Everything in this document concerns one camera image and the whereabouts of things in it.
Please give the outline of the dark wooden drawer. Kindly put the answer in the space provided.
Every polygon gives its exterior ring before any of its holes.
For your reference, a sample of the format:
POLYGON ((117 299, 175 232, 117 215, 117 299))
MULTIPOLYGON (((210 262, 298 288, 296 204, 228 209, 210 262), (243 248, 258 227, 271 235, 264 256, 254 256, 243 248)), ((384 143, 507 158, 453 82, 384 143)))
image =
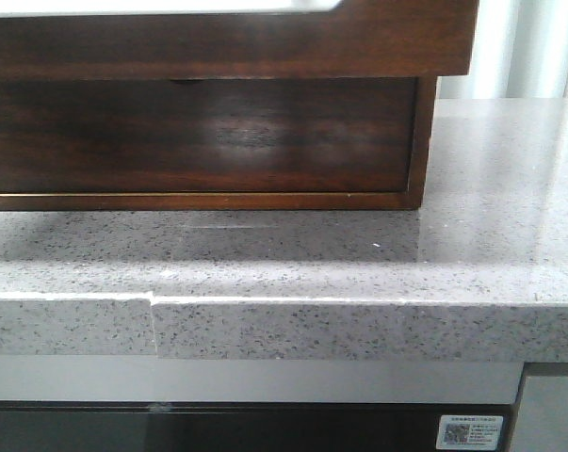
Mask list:
POLYGON ((475 1, 344 1, 327 12, 0 18, 0 80, 462 75, 475 1))

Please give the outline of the dark wooden drawer cabinet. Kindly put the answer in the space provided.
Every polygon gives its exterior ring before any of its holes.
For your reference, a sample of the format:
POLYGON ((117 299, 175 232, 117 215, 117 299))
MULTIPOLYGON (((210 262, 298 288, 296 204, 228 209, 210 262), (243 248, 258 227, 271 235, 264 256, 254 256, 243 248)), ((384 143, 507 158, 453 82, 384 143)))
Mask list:
POLYGON ((432 78, 0 82, 0 210, 414 210, 432 78))

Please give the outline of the white QR code sticker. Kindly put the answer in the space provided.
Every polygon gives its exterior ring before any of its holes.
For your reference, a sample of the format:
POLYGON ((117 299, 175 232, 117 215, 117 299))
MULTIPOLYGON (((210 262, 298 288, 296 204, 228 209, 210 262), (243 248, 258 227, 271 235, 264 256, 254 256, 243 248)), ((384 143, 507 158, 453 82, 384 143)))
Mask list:
POLYGON ((504 418, 498 415, 442 415, 436 449, 495 451, 503 424, 504 418))

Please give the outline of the grey cabinet panel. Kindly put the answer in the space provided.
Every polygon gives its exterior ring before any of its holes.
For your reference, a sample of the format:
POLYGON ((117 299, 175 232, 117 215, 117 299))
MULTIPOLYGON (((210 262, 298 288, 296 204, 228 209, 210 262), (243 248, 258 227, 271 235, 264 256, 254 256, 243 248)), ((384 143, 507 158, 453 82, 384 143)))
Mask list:
POLYGON ((568 451, 568 363, 525 367, 512 451, 568 451))

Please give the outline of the black oven door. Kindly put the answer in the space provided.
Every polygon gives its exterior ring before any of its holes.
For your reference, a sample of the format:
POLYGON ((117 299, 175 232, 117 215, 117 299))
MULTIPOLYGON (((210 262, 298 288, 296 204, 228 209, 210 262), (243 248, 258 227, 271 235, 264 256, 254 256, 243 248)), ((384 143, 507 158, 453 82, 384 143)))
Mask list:
POLYGON ((442 415, 504 418, 509 405, 0 401, 0 451, 437 450, 442 415))

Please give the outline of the white tray on cabinet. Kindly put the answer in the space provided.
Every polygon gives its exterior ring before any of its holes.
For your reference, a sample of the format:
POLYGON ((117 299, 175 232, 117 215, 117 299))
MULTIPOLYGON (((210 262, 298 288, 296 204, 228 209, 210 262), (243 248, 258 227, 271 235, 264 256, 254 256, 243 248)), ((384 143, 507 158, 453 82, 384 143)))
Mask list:
POLYGON ((331 11, 332 0, 1 0, 0 18, 204 13, 310 13, 331 11))

